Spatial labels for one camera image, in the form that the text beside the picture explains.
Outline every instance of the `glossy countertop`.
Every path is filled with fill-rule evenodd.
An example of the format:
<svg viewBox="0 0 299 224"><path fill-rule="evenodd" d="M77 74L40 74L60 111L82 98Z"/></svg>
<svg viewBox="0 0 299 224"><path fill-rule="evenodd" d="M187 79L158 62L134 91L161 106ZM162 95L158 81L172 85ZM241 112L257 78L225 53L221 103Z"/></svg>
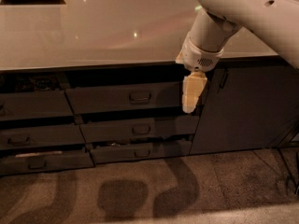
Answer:
<svg viewBox="0 0 299 224"><path fill-rule="evenodd" d="M0 70L174 61L196 0L64 0L0 6ZM242 29L223 57L276 55Z"/></svg>

